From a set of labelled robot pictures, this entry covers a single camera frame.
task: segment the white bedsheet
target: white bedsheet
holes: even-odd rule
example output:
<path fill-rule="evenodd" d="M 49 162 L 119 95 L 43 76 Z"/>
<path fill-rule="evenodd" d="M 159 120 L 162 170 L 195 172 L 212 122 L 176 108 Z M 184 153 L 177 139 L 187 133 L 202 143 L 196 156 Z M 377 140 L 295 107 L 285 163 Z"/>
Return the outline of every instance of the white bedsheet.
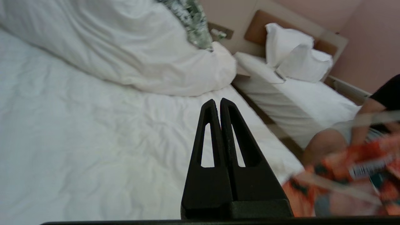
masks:
<path fill-rule="evenodd" d="M 303 149 L 316 133 L 353 119 L 360 108 L 322 82 L 284 82 L 265 59 L 245 53 L 235 57 L 251 77 L 238 76 L 234 84 Z"/>
<path fill-rule="evenodd" d="M 302 169 L 231 86 L 144 93 L 0 30 L 0 224 L 179 219 L 201 105 L 222 97 L 237 104 L 280 182 Z"/>

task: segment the person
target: person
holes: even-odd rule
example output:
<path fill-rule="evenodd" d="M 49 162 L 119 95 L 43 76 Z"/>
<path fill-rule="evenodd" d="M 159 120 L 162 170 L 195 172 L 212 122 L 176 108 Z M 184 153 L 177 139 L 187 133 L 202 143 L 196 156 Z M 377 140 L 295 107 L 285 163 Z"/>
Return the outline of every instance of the person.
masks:
<path fill-rule="evenodd" d="M 344 151 L 349 145 L 361 145 L 387 134 L 400 133 L 400 124 L 397 121 L 377 114 L 394 110 L 400 110 L 400 74 L 369 97 L 354 120 L 337 123 L 317 133 L 306 147 L 302 163 L 315 164 L 330 153 Z"/>

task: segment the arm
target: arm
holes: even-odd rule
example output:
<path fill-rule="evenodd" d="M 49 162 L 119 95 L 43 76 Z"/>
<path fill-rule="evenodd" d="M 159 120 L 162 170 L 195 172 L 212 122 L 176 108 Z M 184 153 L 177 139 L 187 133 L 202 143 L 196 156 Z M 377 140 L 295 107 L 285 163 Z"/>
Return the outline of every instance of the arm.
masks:
<path fill-rule="evenodd" d="M 400 133 L 400 124 L 397 122 L 397 120 L 394 120 L 389 115 L 380 113 L 377 116 L 377 119 L 378 121 L 382 121 L 382 123 L 391 133 Z"/>
<path fill-rule="evenodd" d="M 371 125 L 373 114 L 382 112 L 385 109 L 385 106 L 372 98 L 369 98 L 365 102 L 354 118 L 354 126 L 352 129 L 352 139 L 350 145 L 361 145 L 364 143 Z"/>

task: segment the orange package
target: orange package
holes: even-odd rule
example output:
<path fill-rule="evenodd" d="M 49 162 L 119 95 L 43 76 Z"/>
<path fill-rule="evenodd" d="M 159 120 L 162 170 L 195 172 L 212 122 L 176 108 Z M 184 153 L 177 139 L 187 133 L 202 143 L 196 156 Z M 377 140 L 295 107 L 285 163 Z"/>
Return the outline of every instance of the orange package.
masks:
<path fill-rule="evenodd" d="M 329 155 L 283 186 L 295 217 L 400 215 L 400 135 Z"/>

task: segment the bed frame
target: bed frame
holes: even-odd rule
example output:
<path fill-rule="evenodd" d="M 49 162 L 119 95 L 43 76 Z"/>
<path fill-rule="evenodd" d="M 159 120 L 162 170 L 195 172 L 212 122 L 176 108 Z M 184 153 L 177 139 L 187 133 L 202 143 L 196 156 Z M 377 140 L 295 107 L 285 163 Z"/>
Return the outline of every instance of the bed frame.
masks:
<path fill-rule="evenodd" d="M 296 27 L 295 25 L 292 25 L 291 23 L 283 19 L 280 19 L 278 17 L 275 17 L 273 15 L 270 15 L 262 10 L 258 10 L 255 13 L 253 20 L 251 21 L 250 26 L 248 27 L 247 32 L 244 35 L 244 39 L 254 42 L 258 45 L 265 46 L 267 40 L 267 31 L 265 29 L 265 25 L 269 23 L 277 23 L 281 27 L 300 30 L 303 33 L 312 36 L 315 40 L 314 48 L 319 51 L 326 52 L 332 56 L 334 56 L 338 51 L 338 46 L 335 46 L 334 44 L 329 43 L 326 40 L 320 39 L 320 37 L 312 35 L 306 29 L 301 29 L 299 27 Z"/>

